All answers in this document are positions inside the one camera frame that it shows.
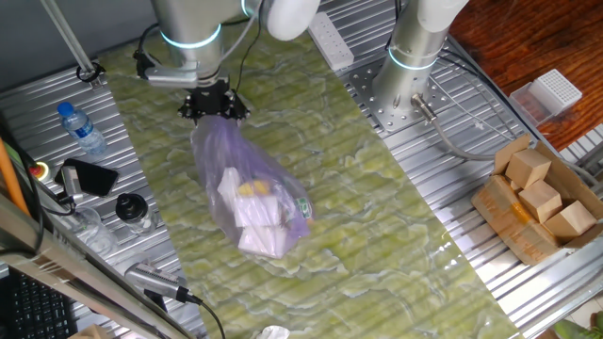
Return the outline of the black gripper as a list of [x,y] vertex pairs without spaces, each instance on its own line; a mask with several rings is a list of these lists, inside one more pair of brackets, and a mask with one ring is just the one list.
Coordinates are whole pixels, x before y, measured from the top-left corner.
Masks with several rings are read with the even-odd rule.
[[230,89],[228,78],[219,79],[208,87],[191,89],[184,103],[178,108],[177,115],[193,121],[195,125],[205,115],[244,121],[251,115],[251,111],[243,104],[238,94]]

